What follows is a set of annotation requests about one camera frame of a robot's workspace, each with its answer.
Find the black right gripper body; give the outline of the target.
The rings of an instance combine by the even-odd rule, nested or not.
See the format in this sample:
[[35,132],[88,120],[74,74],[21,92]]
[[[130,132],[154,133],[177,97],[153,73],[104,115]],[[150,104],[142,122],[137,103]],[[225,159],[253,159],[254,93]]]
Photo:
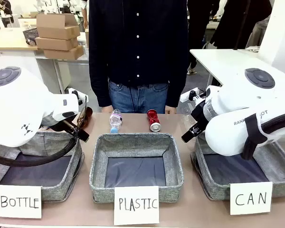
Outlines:
[[199,103],[194,110],[191,112],[191,116],[195,119],[196,123],[194,124],[193,128],[197,128],[199,130],[205,130],[208,124],[208,120],[204,115],[204,108],[205,102]]

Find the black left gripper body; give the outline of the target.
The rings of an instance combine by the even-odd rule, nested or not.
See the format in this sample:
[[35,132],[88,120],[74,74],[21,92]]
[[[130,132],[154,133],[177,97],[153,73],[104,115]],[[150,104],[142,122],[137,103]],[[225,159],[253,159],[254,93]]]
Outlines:
[[79,128],[77,125],[68,122],[67,120],[62,121],[64,126],[64,131],[71,134],[72,136],[78,136]]

